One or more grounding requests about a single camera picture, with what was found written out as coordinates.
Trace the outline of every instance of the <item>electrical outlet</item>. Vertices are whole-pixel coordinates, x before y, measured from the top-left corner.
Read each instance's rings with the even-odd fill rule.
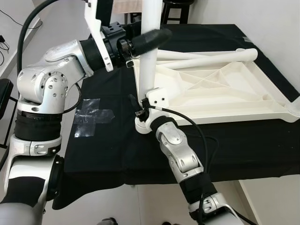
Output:
[[[4,43],[5,42],[5,39],[2,35],[0,35],[0,43]]]

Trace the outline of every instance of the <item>white rod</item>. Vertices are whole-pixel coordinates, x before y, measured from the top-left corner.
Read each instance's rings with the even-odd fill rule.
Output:
[[[163,0],[142,1],[142,34],[160,29],[162,6]],[[146,93],[154,88],[157,54],[158,49],[154,49],[140,57],[139,103],[145,98]]]
[[[164,60],[192,60],[192,59],[199,59],[203,57],[209,57],[209,56],[186,53],[186,52],[173,52],[173,51],[166,51],[166,50],[159,50],[157,53],[157,58],[164,59]]]
[[[188,68],[188,67],[208,66],[208,65],[226,63],[226,62],[254,61],[256,60],[257,55],[258,55],[257,50],[254,48],[250,48],[240,52],[233,52],[233,53],[215,55],[210,57],[204,57],[200,59],[181,60],[177,62],[161,64],[161,66],[170,69],[180,69],[180,68]]]

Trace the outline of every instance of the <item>black table cover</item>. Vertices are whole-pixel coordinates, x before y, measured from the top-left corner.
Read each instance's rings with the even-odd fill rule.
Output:
[[[233,24],[166,25],[172,39],[162,49],[180,52],[232,51],[256,48]],[[274,84],[293,101],[299,96],[270,60],[258,49],[255,61]],[[65,156],[65,173],[60,195],[53,208],[61,209],[80,196],[123,184],[176,183],[168,161],[154,134],[141,135],[135,130],[134,109],[128,99],[136,96],[132,68],[105,69],[86,79],[84,98],[100,98],[99,109],[111,109],[111,123],[97,124],[95,135],[74,138],[74,124]],[[205,135],[216,137],[220,148],[211,168],[212,181],[242,180],[299,174],[300,120],[260,120],[201,125]],[[196,134],[192,126],[183,131]],[[202,141],[189,138],[189,145],[204,162]],[[215,147],[208,140],[209,153]]]

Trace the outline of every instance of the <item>white plastic tray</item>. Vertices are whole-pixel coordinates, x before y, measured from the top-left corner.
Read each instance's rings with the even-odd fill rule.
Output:
[[[198,52],[201,55],[222,52]],[[139,60],[135,60],[138,87]],[[289,100],[254,62],[231,62],[211,67],[178,70],[158,61],[155,88],[167,89],[170,109],[192,118],[197,124],[247,120],[283,119],[295,122],[300,115],[289,112]],[[179,125],[184,119],[171,115]]]

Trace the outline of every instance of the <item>clear tape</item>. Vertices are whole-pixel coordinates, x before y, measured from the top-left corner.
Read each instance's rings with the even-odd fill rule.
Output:
[[[75,111],[77,124],[75,138],[94,136],[97,123],[111,123],[114,114],[111,109],[99,109],[100,99],[84,99],[82,108]]]

